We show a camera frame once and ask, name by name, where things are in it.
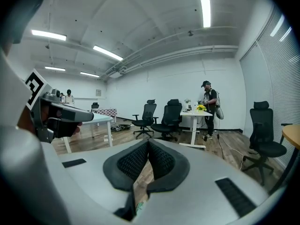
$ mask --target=black office chair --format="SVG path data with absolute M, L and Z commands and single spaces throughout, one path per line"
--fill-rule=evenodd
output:
M 95 108 L 99 108 L 99 104 L 98 103 L 93 103 L 92 104 L 92 109 L 95 109 Z
M 261 185 L 264 186 L 263 168 L 271 170 L 270 174 L 274 171 L 274 168 L 265 164 L 265 161 L 267 158 L 277 158 L 284 155 L 286 153 L 286 148 L 281 145 L 283 139 L 280 140 L 280 143 L 273 141 L 273 110 L 269 108 L 269 103 L 267 101 L 254 102 L 254 108 L 250 109 L 250 115 L 253 122 L 253 133 L 250 137 L 250 149 L 257 151 L 261 157 L 259 159 L 254 159 L 252 157 L 244 156 L 243 161 L 248 159 L 254 164 L 243 169 L 243 172 L 258 167 L 262 177 Z
M 138 127 L 141 127 L 142 130 L 139 131 L 134 131 L 133 134 L 135 133 L 139 133 L 138 136 L 140 136 L 141 134 L 147 134 L 149 137 L 151 137 L 150 134 L 148 134 L 148 132 L 152 132 L 149 128 L 147 128 L 147 126 L 151 126 L 151 124 L 154 123 L 153 120 L 153 113 L 156 109 L 156 104 L 155 104 L 155 99 L 154 100 L 148 100 L 147 104 L 144 105 L 144 112 L 142 114 L 142 120 L 138 120 L 137 116 L 138 115 L 133 115 L 135 116 L 136 121 L 132 121 L 133 125 L 136 125 Z
M 180 123 L 180 112 L 182 110 L 182 104 L 178 99 L 171 99 L 168 105 L 165 106 L 164 116 L 161 124 L 157 124 L 157 118 L 155 119 L 155 124 L 151 125 L 154 131 L 161 133 L 162 137 L 158 139 L 169 140 L 174 138 L 170 133 L 178 131 L 178 126 Z

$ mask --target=baseball cap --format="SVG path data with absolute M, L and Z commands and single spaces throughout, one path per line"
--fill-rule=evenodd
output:
M 201 85 L 201 87 L 204 87 L 206 84 L 211 85 L 211 83 L 209 81 L 204 81 L 203 84 Z

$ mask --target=wooden desk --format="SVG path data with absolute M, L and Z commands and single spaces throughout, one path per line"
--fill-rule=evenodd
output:
M 291 143 L 291 145 L 293 145 L 295 147 L 295 149 L 294 149 L 294 152 L 292 153 L 289 163 L 286 166 L 286 169 L 282 173 L 281 177 L 279 178 L 279 180 L 277 181 L 275 186 L 271 189 L 269 194 L 274 193 L 281 186 L 281 184 L 286 179 L 288 173 L 290 172 L 290 170 L 297 158 L 297 155 L 300 150 L 300 125 L 292 124 L 292 125 L 284 126 L 284 128 L 282 129 L 282 137 L 281 137 L 280 144 L 282 143 L 284 138 L 286 140 L 288 140 Z
M 300 150 L 300 124 L 287 125 L 282 129 L 282 135 Z

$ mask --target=fluorescent light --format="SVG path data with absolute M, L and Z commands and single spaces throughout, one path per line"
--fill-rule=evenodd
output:
M 203 27 L 210 27 L 210 0 L 201 0 Z
M 273 37 L 275 36 L 275 34 L 278 32 L 278 30 L 280 29 L 281 25 L 283 24 L 283 21 L 285 20 L 285 16 L 283 16 L 283 14 L 281 15 L 279 21 L 277 22 L 275 28 L 273 29 L 273 31 L 271 32 L 270 36 Z
M 65 71 L 64 68 L 58 68 L 58 67 L 45 67 L 46 69 L 50 69 L 50 70 L 59 70 L 59 71 Z
M 123 60 L 122 57 L 119 57 L 118 55 L 116 55 L 116 54 L 114 54 L 112 52 L 109 52 L 109 51 L 107 51 L 107 50 L 105 50 L 105 49 L 103 49 L 101 47 L 96 46 L 96 45 L 93 47 L 93 49 L 96 50 L 96 51 L 98 51 L 98 52 L 104 53 L 104 54 L 106 54 L 106 55 L 108 55 L 108 56 L 110 56 L 110 57 L 112 57 L 112 58 L 114 58 L 116 60 L 119 60 L 119 61 Z
M 38 31 L 38 30 L 31 30 L 33 35 L 47 37 L 47 38 L 55 38 L 59 40 L 65 41 L 67 39 L 67 36 L 51 33 L 51 32 L 44 32 L 44 31 Z
M 84 72 L 80 72 L 80 74 L 88 75 L 88 76 L 92 76 L 92 77 L 99 77 L 98 75 L 95 75 L 95 74 L 89 74 L 89 73 L 84 73 Z
M 292 28 L 289 27 L 289 29 L 285 32 L 285 34 L 280 38 L 279 41 L 282 42 L 285 39 L 285 37 L 290 33 L 291 30 L 292 30 Z

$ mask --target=white wall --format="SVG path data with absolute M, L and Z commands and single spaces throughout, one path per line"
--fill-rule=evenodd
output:
M 30 61 L 29 47 L 22 42 L 12 45 L 7 59 L 14 72 L 23 80 L 28 77 L 35 66 L 35 64 Z
M 132 114 L 143 113 L 148 99 L 155 99 L 157 108 L 154 115 L 161 122 L 164 106 L 170 99 L 178 98 L 184 104 L 189 98 L 192 103 L 203 98 L 203 81 L 208 80 L 212 88 L 220 93 L 224 120 L 220 128 L 241 128 L 246 103 L 240 98 L 245 96 L 243 75 L 234 58 L 224 58 L 225 54 L 213 53 L 192 55 L 169 60 L 128 73 L 118 79 L 111 79 L 107 85 L 107 102 L 117 108 L 118 116 L 134 119 Z M 180 126 L 189 127 L 188 118 L 183 118 Z
M 239 49 L 235 54 L 236 62 L 239 64 L 240 68 L 240 59 L 247 53 L 247 51 L 251 48 L 255 40 L 258 38 L 260 33 L 262 32 L 263 28 L 265 27 L 272 9 L 273 9 L 273 2 L 271 0 L 255 0 L 252 12 L 250 13 L 250 18 L 248 21 L 248 25 L 241 36 Z M 245 82 L 241 84 L 243 89 L 246 90 Z M 242 130 L 245 128 L 245 121 L 246 121 L 246 94 L 242 97 L 244 106 L 244 111 L 242 115 L 242 126 L 240 127 Z
M 85 78 L 67 75 L 62 72 L 48 72 L 38 70 L 42 77 L 53 87 L 60 90 L 64 95 L 71 89 L 75 99 L 75 107 L 90 110 L 93 102 L 98 102 L 99 108 L 106 108 L 106 85 L 102 81 L 93 78 Z M 96 97 L 96 89 L 101 90 L 101 96 Z

